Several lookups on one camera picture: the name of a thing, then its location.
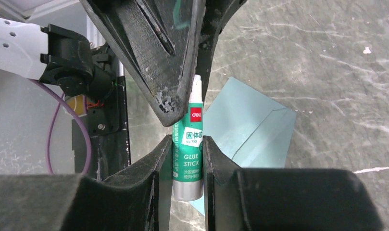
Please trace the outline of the green white glue stick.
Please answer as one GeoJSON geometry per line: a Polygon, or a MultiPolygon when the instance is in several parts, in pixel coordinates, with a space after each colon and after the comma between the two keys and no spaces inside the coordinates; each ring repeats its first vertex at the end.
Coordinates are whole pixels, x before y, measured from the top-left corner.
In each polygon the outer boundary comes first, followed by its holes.
{"type": "Polygon", "coordinates": [[[188,111],[173,125],[173,196],[179,201],[202,197],[202,82],[194,76],[188,111]]]}

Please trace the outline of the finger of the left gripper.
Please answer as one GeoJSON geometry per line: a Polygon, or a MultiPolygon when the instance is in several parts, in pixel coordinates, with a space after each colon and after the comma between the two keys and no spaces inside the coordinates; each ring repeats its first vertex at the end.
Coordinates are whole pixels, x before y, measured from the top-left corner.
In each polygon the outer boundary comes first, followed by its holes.
{"type": "Polygon", "coordinates": [[[83,0],[83,8],[161,124],[187,112],[203,0],[83,0]]]}
{"type": "Polygon", "coordinates": [[[201,76],[202,98],[205,99],[211,67],[219,35],[246,0],[207,0],[198,46],[196,74],[201,76]]]}

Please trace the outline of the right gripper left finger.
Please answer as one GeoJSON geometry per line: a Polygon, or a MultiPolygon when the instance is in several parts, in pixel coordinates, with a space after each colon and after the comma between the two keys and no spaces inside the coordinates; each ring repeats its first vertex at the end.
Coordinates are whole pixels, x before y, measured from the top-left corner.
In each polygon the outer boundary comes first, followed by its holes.
{"type": "Polygon", "coordinates": [[[166,231],[172,137],[103,182],[75,175],[0,175],[0,231],[166,231]]]}

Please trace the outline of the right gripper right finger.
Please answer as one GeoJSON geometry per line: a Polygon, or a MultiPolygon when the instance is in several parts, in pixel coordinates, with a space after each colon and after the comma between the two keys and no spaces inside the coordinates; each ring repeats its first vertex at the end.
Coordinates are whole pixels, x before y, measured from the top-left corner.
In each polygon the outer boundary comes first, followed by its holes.
{"type": "Polygon", "coordinates": [[[364,184],[348,170],[242,168],[202,142],[209,231],[381,231],[364,184]]]}

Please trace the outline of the teal envelope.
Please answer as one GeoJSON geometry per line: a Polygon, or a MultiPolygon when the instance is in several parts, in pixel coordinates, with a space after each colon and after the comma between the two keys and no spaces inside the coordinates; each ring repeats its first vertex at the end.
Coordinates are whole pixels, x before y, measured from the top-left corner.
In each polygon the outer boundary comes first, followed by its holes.
{"type": "Polygon", "coordinates": [[[296,115],[230,77],[203,116],[203,134],[240,167],[284,168],[296,115]]]}

